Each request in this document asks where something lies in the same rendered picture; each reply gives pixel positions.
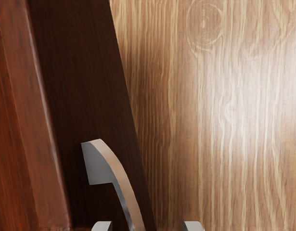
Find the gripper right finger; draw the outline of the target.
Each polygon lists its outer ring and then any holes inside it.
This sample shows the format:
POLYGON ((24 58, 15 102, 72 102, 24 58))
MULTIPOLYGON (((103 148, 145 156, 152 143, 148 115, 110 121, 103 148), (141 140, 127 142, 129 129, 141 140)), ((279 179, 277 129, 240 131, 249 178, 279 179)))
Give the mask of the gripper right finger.
POLYGON ((184 221, 183 231, 205 231, 199 221, 184 221))

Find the dark brown wooden cabinet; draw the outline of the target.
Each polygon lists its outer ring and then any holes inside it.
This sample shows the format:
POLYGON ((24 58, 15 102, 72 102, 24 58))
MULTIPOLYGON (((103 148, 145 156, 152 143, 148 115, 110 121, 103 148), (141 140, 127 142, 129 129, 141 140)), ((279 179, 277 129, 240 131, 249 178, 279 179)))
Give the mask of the dark brown wooden cabinet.
POLYGON ((109 0, 0 0, 0 231, 128 231, 81 144, 121 162, 156 231, 109 0))

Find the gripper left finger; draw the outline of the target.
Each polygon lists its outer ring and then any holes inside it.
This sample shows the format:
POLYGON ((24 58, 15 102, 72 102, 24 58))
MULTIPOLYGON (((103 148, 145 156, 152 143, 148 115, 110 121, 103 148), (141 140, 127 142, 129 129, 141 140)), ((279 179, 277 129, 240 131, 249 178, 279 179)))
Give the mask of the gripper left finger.
POLYGON ((113 223, 112 221, 97 221, 91 231, 112 231, 113 223))

